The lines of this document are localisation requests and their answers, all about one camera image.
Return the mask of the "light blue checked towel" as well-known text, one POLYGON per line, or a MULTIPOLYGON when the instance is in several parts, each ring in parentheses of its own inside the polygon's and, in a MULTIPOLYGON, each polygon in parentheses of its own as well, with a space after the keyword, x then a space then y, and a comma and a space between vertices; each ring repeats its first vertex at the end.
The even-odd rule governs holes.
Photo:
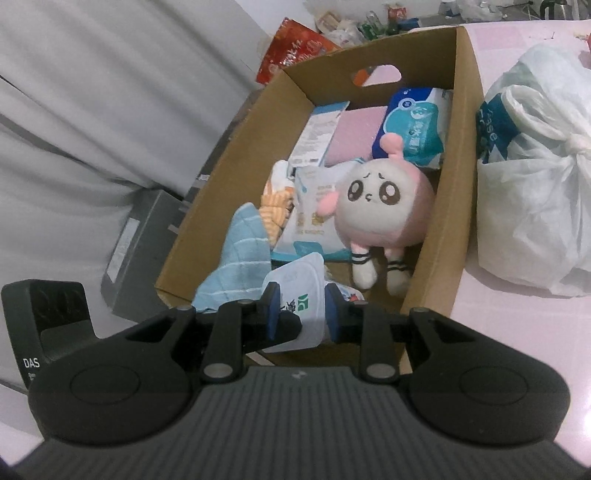
POLYGON ((221 248, 217 268, 197 287, 197 312, 217 311, 225 303, 257 300, 270 273, 270 241, 263 218, 252 203, 235 211, 221 248))

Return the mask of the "small white tissue pack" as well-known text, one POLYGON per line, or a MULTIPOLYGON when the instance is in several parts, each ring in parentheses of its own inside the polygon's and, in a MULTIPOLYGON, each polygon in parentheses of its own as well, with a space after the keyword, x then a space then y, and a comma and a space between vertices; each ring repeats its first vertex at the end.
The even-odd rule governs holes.
POLYGON ((280 307, 301 320, 301 333, 287 343, 263 350, 266 354, 318 347, 325 336, 325 263, 317 252, 276 268, 263 286, 280 285, 280 307))

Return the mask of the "white cotton swab bag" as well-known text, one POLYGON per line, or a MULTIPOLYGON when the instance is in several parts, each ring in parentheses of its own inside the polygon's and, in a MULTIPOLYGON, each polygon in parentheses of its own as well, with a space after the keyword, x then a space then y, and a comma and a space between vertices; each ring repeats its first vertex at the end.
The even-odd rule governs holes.
POLYGON ((318 215, 317 207, 353 168, 364 162, 356 158, 331 167, 307 166, 295 170, 294 208, 270 254, 273 261, 286 263, 315 252, 328 262, 351 260, 351 250, 335 230, 335 219, 318 215))

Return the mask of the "pink round plush doll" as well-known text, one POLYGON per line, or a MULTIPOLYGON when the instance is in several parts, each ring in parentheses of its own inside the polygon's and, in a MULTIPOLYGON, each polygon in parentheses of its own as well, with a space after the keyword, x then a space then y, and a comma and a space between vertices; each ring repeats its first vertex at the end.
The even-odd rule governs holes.
POLYGON ((400 135, 387 133, 380 144, 386 156, 353 167, 318 201, 317 214, 334 219, 339 238, 349 246, 356 287, 376 284, 370 250, 380 247, 388 261, 388 292, 403 298, 412 278, 405 249, 424 242, 436 194, 427 175, 404 158, 400 135))

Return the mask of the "orange striped towel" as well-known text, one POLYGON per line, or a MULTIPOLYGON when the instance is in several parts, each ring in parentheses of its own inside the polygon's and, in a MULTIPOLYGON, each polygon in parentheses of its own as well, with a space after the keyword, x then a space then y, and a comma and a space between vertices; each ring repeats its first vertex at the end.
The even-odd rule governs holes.
POLYGON ((290 175, 290 163, 287 160, 276 161, 263 187, 259 206, 259 215, 272 249, 280 239, 287 220, 290 219, 290 212, 294 207, 294 193, 296 188, 294 177, 290 175))

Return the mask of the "blue white carton box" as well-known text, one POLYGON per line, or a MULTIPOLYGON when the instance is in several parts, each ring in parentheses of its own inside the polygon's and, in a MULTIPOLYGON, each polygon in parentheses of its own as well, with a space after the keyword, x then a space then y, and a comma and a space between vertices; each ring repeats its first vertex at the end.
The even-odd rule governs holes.
POLYGON ((315 107, 287 159, 291 168, 324 164, 339 120, 348 107, 349 101, 315 107))

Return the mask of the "pink glitter sponge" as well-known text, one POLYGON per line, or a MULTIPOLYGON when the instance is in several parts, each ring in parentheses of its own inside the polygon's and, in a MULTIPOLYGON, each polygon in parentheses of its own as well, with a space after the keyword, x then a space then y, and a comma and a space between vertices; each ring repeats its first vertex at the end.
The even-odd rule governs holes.
POLYGON ((387 106, 378 106, 342 113, 325 153, 324 165, 331 167, 356 158, 372 159, 373 145, 386 111, 387 106))

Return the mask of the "blue wet wipes pack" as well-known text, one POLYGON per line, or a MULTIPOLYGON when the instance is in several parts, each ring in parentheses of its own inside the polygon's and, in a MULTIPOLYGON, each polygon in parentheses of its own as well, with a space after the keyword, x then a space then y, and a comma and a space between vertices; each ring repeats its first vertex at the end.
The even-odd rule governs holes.
POLYGON ((406 160, 424 170, 439 170, 445 157, 453 94, 452 90, 435 87, 397 91, 374 141, 373 158, 387 156, 380 145, 381 138, 396 133, 403 139, 406 160))

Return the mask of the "grey cardboard box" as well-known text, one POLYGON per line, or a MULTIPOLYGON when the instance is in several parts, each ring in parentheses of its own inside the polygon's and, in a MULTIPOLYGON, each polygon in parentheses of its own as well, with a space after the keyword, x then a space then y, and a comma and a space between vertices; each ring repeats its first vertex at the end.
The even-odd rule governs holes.
POLYGON ((164 190, 136 195, 100 286, 113 315, 138 323, 166 309, 155 283, 176 240, 181 206, 164 190))

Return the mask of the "white plastic bag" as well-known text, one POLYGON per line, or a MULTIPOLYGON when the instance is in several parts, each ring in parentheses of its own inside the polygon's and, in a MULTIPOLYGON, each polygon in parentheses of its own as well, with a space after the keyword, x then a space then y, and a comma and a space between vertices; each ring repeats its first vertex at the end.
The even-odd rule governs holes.
POLYGON ((562 297, 590 293, 590 71, 530 48, 477 114, 480 266, 562 297))

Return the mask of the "brown cardboard box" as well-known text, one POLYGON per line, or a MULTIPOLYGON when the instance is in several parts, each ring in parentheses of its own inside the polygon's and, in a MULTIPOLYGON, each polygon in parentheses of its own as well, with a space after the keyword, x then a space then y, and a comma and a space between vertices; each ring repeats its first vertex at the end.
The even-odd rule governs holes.
POLYGON ((280 281, 284 309, 301 315, 294 341, 263 353, 276 366, 354 366, 335 344, 320 290, 332 273, 346 292, 408 311, 452 310, 465 266, 475 182, 475 113, 482 89, 463 28, 409 33, 287 68, 263 89, 183 221, 157 280, 173 306, 215 310, 280 281), (383 139, 375 161, 293 166, 316 107, 375 107, 390 85, 356 87, 353 72, 391 64, 401 87, 449 92, 451 122, 439 169, 412 160, 415 141, 383 139))

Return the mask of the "red snack bag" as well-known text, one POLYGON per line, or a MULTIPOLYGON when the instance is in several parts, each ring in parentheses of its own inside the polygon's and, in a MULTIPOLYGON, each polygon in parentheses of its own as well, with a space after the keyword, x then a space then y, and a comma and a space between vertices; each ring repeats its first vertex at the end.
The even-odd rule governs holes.
POLYGON ((321 33, 284 18, 263 55, 256 83, 267 85, 280 70, 338 49, 337 44, 321 33))

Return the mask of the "steel electric kettle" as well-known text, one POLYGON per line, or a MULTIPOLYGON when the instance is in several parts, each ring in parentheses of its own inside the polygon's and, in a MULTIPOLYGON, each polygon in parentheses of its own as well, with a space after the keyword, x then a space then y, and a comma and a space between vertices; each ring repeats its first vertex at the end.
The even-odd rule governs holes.
POLYGON ((572 20, 572 6, 567 0, 542 0, 539 7, 542 20, 572 20))

